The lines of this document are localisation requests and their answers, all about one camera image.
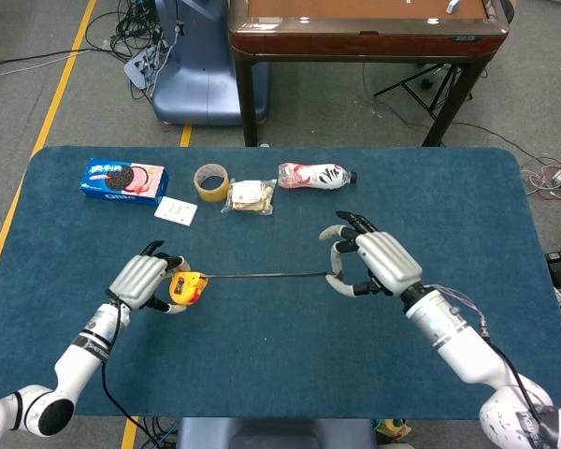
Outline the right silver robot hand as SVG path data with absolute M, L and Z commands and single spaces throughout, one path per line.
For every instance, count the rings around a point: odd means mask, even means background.
M 358 297 L 383 292 L 400 297 L 422 286 L 422 267 L 389 233 L 380 231 L 366 217 L 339 211 L 337 217 L 345 224 L 328 226 L 319 234 L 320 240 L 335 238 L 331 246 L 332 272 L 325 276 L 328 284 L 345 297 Z M 369 280 L 358 284 L 343 281 L 342 256 L 357 253 L 368 269 Z

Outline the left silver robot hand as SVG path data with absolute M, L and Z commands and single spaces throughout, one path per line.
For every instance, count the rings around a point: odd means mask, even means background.
M 183 256 L 157 252 L 164 243 L 163 240 L 152 241 L 139 255 L 133 256 L 106 290 L 107 297 L 131 311 L 144 307 L 167 314 L 185 311 L 186 306 L 166 303 L 155 296 L 162 281 L 190 270 Z

